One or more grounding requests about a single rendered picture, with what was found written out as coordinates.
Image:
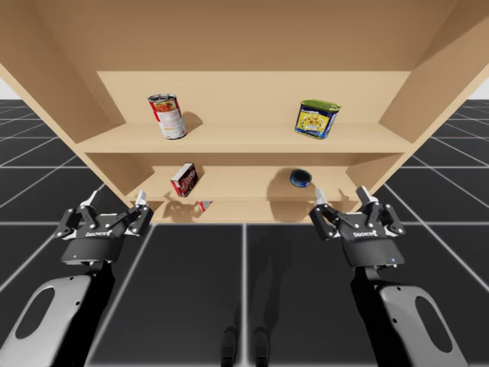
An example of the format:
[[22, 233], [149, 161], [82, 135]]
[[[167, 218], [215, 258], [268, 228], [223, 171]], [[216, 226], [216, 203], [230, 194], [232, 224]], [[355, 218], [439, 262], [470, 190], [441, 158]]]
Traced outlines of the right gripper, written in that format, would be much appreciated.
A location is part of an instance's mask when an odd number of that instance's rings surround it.
[[316, 203], [309, 212], [322, 241], [340, 238], [347, 263], [351, 267], [398, 266], [405, 263], [392, 240], [405, 234], [399, 216], [390, 204], [381, 203], [360, 186], [356, 194], [360, 213], [345, 214], [331, 206], [321, 188], [316, 189]]

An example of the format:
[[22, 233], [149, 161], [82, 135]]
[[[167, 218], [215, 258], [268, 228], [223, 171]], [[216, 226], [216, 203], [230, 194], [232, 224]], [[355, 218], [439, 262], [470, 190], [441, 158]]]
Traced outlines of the pale wooden shelf unit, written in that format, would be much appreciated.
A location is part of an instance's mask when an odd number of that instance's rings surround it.
[[[489, 0], [0, 0], [0, 78], [155, 222], [305, 222], [317, 188], [355, 210], [488, 77]], [[325, 139], [295, 132], [303, 99], [342, 106]]]

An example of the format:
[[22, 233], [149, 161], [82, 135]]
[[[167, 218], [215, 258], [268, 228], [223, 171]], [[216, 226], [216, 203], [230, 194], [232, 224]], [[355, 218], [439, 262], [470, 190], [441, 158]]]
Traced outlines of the green and blue rectangular can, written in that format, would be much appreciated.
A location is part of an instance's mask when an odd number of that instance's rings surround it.
[[303, 99], [300, 103], [295, 132], [315, 139], [325, 139], [341, 107], [333, 102]]

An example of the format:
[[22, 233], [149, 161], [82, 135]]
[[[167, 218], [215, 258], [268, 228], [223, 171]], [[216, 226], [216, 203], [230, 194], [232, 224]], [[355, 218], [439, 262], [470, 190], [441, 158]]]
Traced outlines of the red and white can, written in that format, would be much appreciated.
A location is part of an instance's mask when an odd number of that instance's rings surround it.
[[176, 140], [186, 136], [186, 126], [177, 97], [174, 94], [156, 94], [147, 100], [166, 139]]

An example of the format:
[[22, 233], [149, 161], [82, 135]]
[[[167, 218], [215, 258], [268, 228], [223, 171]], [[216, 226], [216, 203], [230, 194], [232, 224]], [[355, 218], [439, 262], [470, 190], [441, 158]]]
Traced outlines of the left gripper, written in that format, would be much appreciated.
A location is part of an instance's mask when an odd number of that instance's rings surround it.
[[65, 211], [57, 227], [57, 238], [69, 242], [61, 261], [67, 265], [90, 265], [98, 261], [117, 261], [125, 235], [143, 236], [154, 214], [141, 190], [132, 208], [123, 213], [101, 214], [96, 218], [95, 201], [99, 191], [76, 208]]

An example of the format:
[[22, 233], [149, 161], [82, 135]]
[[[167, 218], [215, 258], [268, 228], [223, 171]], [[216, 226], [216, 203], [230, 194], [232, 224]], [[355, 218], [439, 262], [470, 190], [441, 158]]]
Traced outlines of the blue flat can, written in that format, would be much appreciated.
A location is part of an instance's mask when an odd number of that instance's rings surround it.
[[295, 187], [308, 187], [312, 181], [312, 175], [302, 169], [294, 169], [290, 173], [290, 182]]

